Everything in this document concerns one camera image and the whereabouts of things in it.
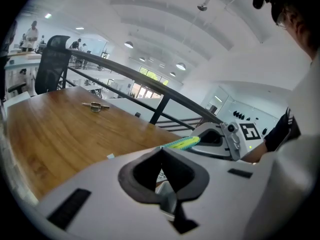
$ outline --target black office chair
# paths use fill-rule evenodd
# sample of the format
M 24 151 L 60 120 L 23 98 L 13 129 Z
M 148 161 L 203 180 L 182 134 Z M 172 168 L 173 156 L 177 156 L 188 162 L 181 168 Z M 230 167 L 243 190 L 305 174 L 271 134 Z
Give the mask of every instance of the black office chair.
M 43 49 L 40 65 L 36 74 L 34 90 L 39 94 L 56 91 L 60 77 L 69 64 L 71 51 L 66 49 L 66 42 L 70 36 L 55 35 L 51 37 Z M 26 83 L 18 83 L 8 88 L 8 93 L 17 91 L 22 93 Z

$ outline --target black sleeve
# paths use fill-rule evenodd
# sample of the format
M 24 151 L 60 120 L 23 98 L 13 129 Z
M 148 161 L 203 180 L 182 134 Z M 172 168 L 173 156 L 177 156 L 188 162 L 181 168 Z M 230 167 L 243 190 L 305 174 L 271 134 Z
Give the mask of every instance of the black sleeve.
M 280 143 L 285 139 L 289 133 L 288 125 L 288 109 L 283 116 L 279 119 L 276 126 L 269 132 L 265 139 L 265 146 L 268 152 L 275 151 Z

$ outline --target wooden tabletop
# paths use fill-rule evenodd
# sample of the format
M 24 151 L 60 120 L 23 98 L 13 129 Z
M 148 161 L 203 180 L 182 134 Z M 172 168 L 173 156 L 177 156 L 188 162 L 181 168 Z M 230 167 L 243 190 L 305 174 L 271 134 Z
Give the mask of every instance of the wooden tabletop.
M 82 102 L 110 108 L 95 113 Z M 38 199 L 109 154 L 124 155 L 180 138 L 82 87 L 48 92 L 10 106 L 7 136 L 24 180 Z

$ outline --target black rectangular slot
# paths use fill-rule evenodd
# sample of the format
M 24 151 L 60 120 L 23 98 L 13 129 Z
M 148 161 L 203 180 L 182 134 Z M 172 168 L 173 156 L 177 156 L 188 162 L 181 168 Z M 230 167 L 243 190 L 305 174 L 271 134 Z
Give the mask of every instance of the black rectangular slot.
M 234 168 L 228 170 L 228 173 L 231 173 L 231 174 L 234 174 L 234 175 L 238 175 L 240 177 L 244 177 L 244 178 L 247 178 L 247 179 L 250 179 L 252 174 L 253 174 L 252 172 L 239 170 L 239 169 L 234 169 Z
M 84 205 L 91 192 L 86 189 L 76 189 L 60 206 L 47 218 L 58 228 L 65 230 Z

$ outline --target black knob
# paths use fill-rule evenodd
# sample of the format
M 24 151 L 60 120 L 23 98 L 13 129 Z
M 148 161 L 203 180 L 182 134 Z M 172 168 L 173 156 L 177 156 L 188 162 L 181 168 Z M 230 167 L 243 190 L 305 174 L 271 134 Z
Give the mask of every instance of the black knob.
M 228 126 L 228 130 L 229 130 L 229 132 L 233 132 L 234 130 L 235 130 L 235 127 L 232 125 L 232 124 L 230 124 L 229 126 Z

